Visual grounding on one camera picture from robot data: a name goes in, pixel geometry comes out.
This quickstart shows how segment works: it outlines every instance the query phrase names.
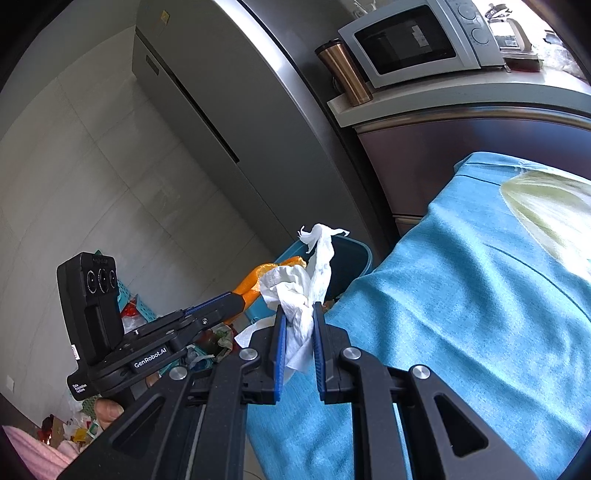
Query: microwave knob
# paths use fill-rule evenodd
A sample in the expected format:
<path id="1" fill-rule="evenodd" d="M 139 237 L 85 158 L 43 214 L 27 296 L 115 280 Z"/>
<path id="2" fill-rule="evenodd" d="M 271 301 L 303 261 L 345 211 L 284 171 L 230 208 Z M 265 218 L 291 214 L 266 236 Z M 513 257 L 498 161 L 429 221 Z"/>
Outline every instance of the microwave knob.
<path id="1" fill-rule="evenodd" d="M 466 20 L 474 20 L 476 18 L 474 7 L 469 4 L 460 5 L 457 7 L 457 12 Z"/>
<path id="2" fill-rule="evenodd" d="M 475 28 L 472 30 L 472 38 L 475 42 L 485 45 L 489 41 L 489 34 L 483 28 Z"/>

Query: trash can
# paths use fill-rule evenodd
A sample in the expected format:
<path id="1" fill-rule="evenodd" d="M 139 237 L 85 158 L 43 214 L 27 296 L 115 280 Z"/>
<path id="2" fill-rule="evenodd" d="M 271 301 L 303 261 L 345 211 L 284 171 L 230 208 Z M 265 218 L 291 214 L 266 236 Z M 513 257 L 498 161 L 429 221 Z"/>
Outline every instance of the trash can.
<path id="1" fill-rule="evenodd" d="M 357 240 L 349 238 L 348 236 L 335 235 L 332 237 L 332 245 L 335 255 L 330 260 L 330 284 L 326 291 L 326 300 L 333 300 L 341 295 L 351 282 L 358 277 L 371 272 L 374 257 L 367 245 Z M 296 241 L 292 246 L 285 250 L 281 256 L 275 260 L 275 263 L 283 262 L 288 258 L 300 256 L 306 262 L 314 254 L 316 247 L 311 253 L 306 253 L 308 245 Z M 275 312 L 267 308 L 267 304 L 262 297 L 248 308 L 244 314 L 251 321 L 255 323 L 263 318 L 275 315 Z"/>

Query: microwave window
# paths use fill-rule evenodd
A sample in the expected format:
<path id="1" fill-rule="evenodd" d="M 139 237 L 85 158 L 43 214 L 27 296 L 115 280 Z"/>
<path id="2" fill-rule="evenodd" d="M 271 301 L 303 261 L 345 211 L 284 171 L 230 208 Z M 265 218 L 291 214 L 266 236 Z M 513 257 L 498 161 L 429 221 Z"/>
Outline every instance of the microwave window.
<path id="1" fill-rule="evenodd" d="M 355 38 L 380 75 L 456 56 L 427 5 L 380 20 L 359 30 Z"/>

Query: pink sleeve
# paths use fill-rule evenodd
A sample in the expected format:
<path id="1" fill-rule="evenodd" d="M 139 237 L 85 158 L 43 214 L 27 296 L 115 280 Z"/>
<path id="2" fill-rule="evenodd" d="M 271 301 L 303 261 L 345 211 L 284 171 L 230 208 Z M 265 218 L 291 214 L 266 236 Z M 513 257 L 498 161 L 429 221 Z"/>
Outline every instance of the pink sleeve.
<path id="1" fill-rule="evenodd" d="M 74 448 L 55 448 L 35 440 L 15 427 L 3 427 L 10 443 L 37 480 L 56 480 L 58 475 L 76 458 Z"/>

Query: microwave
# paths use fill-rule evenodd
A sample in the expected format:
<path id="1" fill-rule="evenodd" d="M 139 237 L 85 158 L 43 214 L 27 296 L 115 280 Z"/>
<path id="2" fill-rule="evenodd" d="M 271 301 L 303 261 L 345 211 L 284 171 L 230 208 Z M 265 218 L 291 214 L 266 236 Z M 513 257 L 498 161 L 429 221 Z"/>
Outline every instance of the microwave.
<path id="1" fill-rule="evenodd" d="M 376 88 L 505 65 L 488 22 L 470 0 L 395 0 L 339 34 Z"/>

